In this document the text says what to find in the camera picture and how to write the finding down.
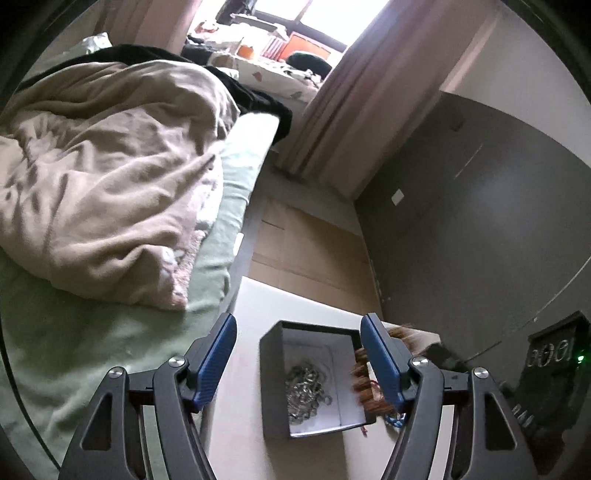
green bed sheet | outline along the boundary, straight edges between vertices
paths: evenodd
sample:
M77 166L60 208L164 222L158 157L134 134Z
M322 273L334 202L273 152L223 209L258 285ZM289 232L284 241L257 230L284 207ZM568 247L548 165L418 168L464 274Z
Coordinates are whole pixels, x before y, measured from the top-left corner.
M212 327L229 291L236 235L277 125L274 116L248 113L226 140L220 211L197 256L185 312L76 297L25 272L0 249L0 314L12 369L27 411L58 462L110 367L156 368ZM4 366L0 369L2 427L37 479L56 479L57 469L18 409ZM153 428L147 418L147 429ZM163 466L153 457L158 478Z

white electrical outlet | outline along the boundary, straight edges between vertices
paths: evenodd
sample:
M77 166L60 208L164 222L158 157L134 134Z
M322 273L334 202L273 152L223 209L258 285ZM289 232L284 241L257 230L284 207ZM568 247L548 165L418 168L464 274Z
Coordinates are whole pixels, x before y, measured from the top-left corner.
M392 195L392 203L394 205L398 205L402 199L404 198L404 194L402 193L402 190L398 189L396 190L396 193L394 195Z

blue rubber pad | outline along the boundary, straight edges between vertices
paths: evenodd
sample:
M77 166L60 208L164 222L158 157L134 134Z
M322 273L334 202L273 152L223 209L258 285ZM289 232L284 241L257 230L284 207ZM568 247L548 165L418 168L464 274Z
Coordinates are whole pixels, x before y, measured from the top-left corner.
M217 385L236 343L236 319L230 318L220 330L197 374L197 391L193 402L199 410L213 400Z
M384 398L394 405L396 410L403 411L404 397L401 393L400 372L392 360L392 356L367 317L361 319L360 330L361 342L367 351L369 362L374 369Z

pink curtain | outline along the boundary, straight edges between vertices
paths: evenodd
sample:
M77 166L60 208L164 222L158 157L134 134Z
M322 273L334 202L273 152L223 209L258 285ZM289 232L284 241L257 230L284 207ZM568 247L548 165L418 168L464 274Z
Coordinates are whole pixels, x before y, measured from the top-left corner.
M391 0L329 75L278 165L355 198L417 123L494 0Z
M106 0L96 27L111 43L165 48L179 54L202 0Z

open box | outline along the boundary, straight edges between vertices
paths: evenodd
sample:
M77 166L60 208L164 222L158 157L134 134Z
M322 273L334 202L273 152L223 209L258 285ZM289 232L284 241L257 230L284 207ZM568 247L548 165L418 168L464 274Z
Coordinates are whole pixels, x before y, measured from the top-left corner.
M355 350L361 348L359 331L279 321L259 344L261 406L266 438L285 439L338 432L375 422L365 412L353 390ZM321 404L317 415L290 425L285 379L295 365L311 362L326 375L324 393L330 405Z

